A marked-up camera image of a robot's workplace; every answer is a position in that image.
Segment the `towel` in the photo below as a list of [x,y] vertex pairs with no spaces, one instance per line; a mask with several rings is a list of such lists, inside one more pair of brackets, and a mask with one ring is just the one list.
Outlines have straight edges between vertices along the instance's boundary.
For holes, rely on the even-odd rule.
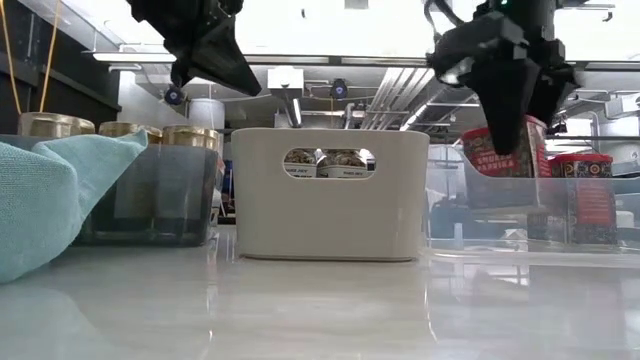
[[60,255],[146,146],[144,130],[43,141],[31,151],[0,143],[0,283]]

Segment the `glossy white surface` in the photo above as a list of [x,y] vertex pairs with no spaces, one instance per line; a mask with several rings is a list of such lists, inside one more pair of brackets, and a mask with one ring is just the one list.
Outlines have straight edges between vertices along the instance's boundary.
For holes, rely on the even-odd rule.
[[635,359],[640,271],[70,249],[0,286],[0,359]]

